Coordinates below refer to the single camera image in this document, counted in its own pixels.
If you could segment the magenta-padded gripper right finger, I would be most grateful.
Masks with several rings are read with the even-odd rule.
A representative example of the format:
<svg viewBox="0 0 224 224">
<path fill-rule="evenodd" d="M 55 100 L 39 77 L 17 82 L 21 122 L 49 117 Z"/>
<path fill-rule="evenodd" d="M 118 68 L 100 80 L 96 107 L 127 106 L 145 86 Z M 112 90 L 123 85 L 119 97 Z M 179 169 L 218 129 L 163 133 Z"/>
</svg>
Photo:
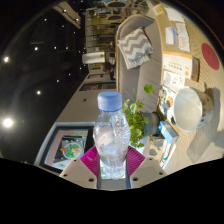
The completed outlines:
<svg viewBox="0 0 224 224">
<path fill-rule="evenodd" d="M 126 156 L 126 187 L 140 188 L 166 176 L 159 163 L 129 146 Z"/>
</svg>

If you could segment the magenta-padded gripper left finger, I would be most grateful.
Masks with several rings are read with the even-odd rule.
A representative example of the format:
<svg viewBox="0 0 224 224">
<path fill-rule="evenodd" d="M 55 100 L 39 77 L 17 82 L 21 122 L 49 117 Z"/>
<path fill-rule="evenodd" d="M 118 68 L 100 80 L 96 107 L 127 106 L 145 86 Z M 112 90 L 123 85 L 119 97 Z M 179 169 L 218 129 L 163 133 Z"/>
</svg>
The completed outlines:
<svg viewBox="0 0 224 224">
<path fill-rule="evenodd" d="M 89 149 L 81 158 L 73 158 L 60 177 L 84 188 L 97 189 L 100 176 L 100 159 L 96 147 Z"/>
</svg>

